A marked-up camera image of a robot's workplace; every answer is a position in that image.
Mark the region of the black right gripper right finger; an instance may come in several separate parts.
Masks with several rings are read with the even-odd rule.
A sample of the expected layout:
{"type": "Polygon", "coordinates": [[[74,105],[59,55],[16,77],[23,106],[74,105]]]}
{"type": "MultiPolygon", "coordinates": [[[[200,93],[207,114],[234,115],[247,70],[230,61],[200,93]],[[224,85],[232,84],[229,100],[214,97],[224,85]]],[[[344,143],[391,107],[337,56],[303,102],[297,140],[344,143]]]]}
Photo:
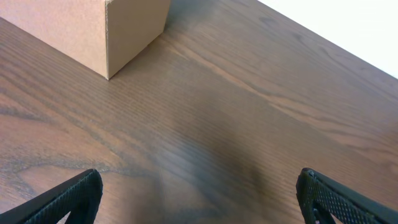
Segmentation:
{"type": "Polygon", "coordinates": [[[397,212],[311,169],[301,170],[297,200],[309,223],[397,223],[397,212]]]}

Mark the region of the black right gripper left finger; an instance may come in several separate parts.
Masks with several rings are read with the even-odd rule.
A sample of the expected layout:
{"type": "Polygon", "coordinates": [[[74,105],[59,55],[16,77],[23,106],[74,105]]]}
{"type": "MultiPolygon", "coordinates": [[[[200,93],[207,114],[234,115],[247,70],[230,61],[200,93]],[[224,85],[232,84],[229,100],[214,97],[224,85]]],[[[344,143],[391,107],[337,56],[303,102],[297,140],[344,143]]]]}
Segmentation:
{"type": "Polygon", "coordinates": [[[103,194],[100,173],[88,169],[22,205],[1,214],[1,223],[93,224],[103,194]]]}

